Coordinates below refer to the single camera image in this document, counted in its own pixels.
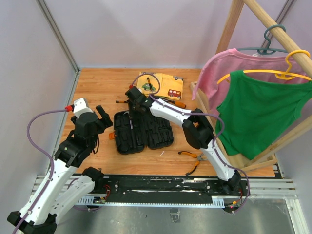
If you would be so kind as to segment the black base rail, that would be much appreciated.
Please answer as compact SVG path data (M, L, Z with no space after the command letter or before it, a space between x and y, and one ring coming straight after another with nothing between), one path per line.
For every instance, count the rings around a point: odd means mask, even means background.
M82 209L100 206L141 207L199 207L222 208L234 212L250 200L297 199L290 179L242 179L233 192L225 192L215 177L103 175L92 186L92 181L74 174L52 200L56 206L62 195L67 199L76 196L76 205Z

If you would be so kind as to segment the orange handled screwdriver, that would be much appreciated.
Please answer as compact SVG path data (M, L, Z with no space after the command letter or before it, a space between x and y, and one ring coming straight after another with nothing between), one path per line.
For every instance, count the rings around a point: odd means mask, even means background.
M163 99L165 102L173 104L179 108L185 109L186 108L186 104L179 102L179 101L174 101L174 100L168 100L168 99Z

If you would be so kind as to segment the claw hammer black grip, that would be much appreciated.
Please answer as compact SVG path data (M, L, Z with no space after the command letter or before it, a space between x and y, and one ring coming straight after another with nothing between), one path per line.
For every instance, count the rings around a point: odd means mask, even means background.
M134 130L134 127L133 127L133 121L132 121L132 117L131 117L131 114L130 114L130 111L127 110L123 113L124 115L128 115L128 119L129 119L129 124L130 124L130 129L131 129L131 132L133 132Z

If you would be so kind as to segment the green tank top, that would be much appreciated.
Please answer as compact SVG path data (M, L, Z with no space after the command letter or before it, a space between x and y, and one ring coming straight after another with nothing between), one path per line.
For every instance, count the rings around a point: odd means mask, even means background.
M312 83L266 82L243 71L230 77L227 95L217 108L215 131L229 156L242 154L252 160L301 117L312 98Z

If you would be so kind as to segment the black plastic tool case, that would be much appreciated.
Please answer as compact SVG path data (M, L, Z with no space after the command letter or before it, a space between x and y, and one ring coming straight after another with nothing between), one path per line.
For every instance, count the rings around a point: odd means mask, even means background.
M128 115L124 115L124 112L114 115L114 132L110 135L110 138L115 140L119 154L140 153L146 147L156 150L169 147L174 142L174 134L168 120L151 114L136 114L132 117L134 130L131 132Z

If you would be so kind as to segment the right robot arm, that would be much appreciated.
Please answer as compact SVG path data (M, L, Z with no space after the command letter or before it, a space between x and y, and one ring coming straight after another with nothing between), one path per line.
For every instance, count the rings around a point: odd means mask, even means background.
M187 143L200 150L215 169L223 193L232 195L238 190L241 175L238 169L229 163L216 143L213 127L205 113L200 109L191 111L176 107L152 95L147 97L135 86L126 91L125 95L135 110L179 125Z

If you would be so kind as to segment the teal clothes hanger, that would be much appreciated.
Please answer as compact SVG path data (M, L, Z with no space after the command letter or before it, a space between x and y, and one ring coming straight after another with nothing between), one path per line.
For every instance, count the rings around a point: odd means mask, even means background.
M244 48L237 48L237 50L238 51L256 50L259 55L272 55L275 52L288 53L285 49L278 49L278 48L270 47L270 45L272 43L273 36L272 35L269 36L269 32L275 28L280 28L284 32L286 32L286 28L281 24L276 24L276 25L270 26L264 32L265 42L263 43L262 47L244 47Z

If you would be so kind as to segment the yellow car print cloth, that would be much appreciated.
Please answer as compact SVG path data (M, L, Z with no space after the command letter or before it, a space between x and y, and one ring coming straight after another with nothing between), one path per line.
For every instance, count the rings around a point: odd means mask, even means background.
M154 90L149 89L147 77L150 78ZM168 98L171 100L181 100L183 94L184 78L172 76L164 73L140 72L136 86L141 88L143 93L148 96L150 93L156 93L156 96Z

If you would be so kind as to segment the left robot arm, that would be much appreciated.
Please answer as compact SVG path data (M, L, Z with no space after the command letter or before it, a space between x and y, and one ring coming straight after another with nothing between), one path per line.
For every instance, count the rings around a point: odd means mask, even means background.
M71 121L75 128L59 145L55 156L48 157L50 169L34 195L23 208L9 214L7 220L15 227L13 232L52 234L64 215L83 196L108 189L104 174L89 167L69 189L61 192L82 162L98 151L99 135L113 125L102 106L96 106L96 110L93 112L83 100L63 109L74 113Z

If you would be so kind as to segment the small screwdriver on cloth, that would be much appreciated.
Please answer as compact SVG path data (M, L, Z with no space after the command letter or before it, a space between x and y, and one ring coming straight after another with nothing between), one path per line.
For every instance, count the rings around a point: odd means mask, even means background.
M151 84L151 81L150 81L150 78L149 78L149 77L147 77L147 81L148 81L149 89L150 89L150 91L152 92L152 91L154 90L154 87L153 87L153 85Z

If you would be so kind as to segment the yellow clothes hanger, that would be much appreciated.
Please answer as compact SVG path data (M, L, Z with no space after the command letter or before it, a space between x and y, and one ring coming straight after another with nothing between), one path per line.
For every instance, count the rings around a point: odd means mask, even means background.
M257 57L229 49L215 60L214 66L213 78L218 86L229 84L230 77L222 78L238 70L257 70L247 75L266 82L299 84L311 80L291 56Z

